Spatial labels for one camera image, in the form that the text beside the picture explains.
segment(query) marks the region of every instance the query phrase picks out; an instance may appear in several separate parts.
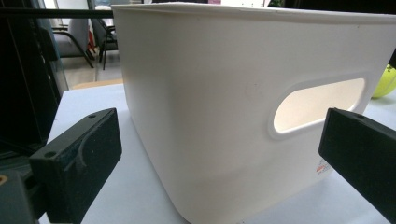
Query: floor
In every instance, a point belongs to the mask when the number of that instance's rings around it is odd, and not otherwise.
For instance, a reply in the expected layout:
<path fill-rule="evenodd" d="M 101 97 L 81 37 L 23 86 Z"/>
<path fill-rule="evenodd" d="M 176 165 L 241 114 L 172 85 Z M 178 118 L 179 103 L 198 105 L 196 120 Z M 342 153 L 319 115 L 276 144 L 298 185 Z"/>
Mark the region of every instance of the floor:
<path fill-rule="evenodd" d="M 107 52 L 106 67 L 103 70 L 103 62 L 99 63 L 98 51 L 93 54 L 93 68 L 90 68 L 84 58 L 62 58 L 64 75 L 70 90 L 81 86 L 79 84 L 98 82 L 122 78 L 120 70 L 120 55 L 117 50 Z"/>

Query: white basket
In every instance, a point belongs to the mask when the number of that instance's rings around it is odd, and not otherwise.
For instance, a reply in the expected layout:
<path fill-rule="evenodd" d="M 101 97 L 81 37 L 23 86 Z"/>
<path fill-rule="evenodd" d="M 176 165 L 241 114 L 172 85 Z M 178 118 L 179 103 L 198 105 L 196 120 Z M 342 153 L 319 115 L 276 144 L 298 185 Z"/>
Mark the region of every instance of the white basket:
<path fill-rule="evenodd" d="M 113 10 L 134 125 L 192 223 L 235 223 L 325 177 L 318 143 L 327 108 L 361 113 L 396 47 L 389 15 Z"/>

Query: tabletop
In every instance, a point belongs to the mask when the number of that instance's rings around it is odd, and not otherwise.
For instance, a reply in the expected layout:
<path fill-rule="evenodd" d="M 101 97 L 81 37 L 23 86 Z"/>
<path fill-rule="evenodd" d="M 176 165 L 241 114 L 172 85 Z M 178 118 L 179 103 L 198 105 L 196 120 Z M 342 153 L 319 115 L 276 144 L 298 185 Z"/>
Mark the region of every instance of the tabletop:
<path fill-rule="evenodd" d="M 110 107 L 118 110 L 121 160 L 82 223 L 189 223 L 172 205 L 150 163 L 130 117 L 122 84 L 66 91 L 49 140 L 83 117 Z M 396 130 L 396 91 L 372 100 L 363 115 Z M 49 223 L 47 216 L 39 221 Z M 316 185 L 239 223 L 388 222 L 343 177 L 333 171 Z"/>

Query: yellow-green ball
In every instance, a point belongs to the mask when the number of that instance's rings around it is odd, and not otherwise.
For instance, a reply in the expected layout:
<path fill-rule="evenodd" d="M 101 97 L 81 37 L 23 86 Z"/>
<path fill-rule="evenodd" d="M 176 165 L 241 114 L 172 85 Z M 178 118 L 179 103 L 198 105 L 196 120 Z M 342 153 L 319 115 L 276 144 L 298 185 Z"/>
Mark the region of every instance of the yellow-green ball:
<path fill-rule="evenodd" d="M 383 97 L 396 89 L 396 69 L 388 64 L 375 88 L 373 98 Z"/>

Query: white plastic bin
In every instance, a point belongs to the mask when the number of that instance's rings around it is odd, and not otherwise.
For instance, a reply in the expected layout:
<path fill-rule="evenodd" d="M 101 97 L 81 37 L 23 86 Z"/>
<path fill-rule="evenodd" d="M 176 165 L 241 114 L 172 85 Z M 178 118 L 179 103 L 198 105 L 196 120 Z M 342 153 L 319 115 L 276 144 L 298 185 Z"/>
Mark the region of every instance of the white plastic bin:
<path fill-rule="evenodd" d="M 113 10 L 134 125 L 191 223 L 236 223 L 328 175 L 318 155 L 327 108 L 361 113 L 396 47 L 389 15 Z"/>

